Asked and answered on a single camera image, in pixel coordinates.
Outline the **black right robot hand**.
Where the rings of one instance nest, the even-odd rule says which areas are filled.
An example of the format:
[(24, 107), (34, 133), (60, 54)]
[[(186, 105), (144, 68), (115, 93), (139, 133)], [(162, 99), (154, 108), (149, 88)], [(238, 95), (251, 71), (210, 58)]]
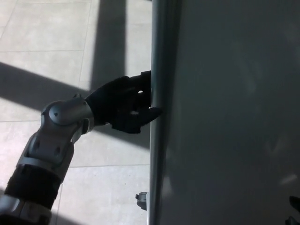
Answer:
[[(300, 213), (300, 198), (296, 196), (289, 197), (290, 205)], [(300, 225), (300, 222), (297, 221), (294, 217), (289, 216), (288, 219), (285, 220), (285, 225)]]

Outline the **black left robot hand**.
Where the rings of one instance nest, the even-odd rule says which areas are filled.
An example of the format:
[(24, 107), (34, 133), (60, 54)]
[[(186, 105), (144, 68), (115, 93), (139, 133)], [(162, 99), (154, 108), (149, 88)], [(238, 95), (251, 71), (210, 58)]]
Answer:
[(139, 134), (141, 127), (162, 114), (151, 107), (151, 72), (117, 78), (86, 97), (92, 110), (94, 126), (110, 124), (113, 129)]

